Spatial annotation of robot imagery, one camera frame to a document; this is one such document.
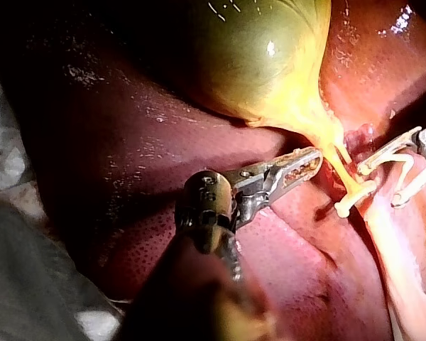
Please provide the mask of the right arm instrument jaw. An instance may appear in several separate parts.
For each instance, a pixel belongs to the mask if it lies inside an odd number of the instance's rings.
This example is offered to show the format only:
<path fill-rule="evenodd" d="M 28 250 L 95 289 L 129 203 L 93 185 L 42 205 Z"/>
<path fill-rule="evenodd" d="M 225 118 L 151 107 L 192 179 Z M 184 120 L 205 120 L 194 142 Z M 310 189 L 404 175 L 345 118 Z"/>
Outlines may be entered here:
<path fill-rule="evenodd" d="M 426 169 L 422 170 L 407 186 L 396 193 L 396 206 L 402 207 L 426 185 Z"/>
<path fill-rule="evenodd" d="M 421 126 L 416 126 L 395 137 L 367 159 L 358 163 L 356 166 L 357 173 L 360 175 L 369 175 L 382 163 L 389 162 L 398 151 L 404 148 L 417 148 L 417 135 L 421 130 Z"/>

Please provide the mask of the left arm instrument jaw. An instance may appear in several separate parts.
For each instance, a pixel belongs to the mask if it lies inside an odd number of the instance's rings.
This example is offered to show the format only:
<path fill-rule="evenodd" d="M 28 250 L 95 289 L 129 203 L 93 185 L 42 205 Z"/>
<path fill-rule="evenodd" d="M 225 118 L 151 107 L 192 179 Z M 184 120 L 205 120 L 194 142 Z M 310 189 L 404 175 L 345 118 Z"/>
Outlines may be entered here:
<path fill-rule="evenodd" d="M 322 152 L 315 147 L 297 148 L 275 158 L 266 172 L 266 189 L 293 189 L 320 170 Z"/>

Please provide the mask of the left arm instrument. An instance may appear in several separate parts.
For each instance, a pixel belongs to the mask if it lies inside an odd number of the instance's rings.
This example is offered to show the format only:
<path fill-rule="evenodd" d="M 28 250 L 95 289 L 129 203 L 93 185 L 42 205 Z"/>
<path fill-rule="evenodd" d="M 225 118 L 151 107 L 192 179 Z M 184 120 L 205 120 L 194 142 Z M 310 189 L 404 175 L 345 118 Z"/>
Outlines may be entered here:
<path fill-rule="evenodd" d="M 225 173 L 202 170 L 188 178 L 175 205 L 176 232 L 187 234 L 199 253 L 217 256 L 232 281 L 244 279 L 236 231 L 269 206 L 278 171 L 266 162 Z"/>

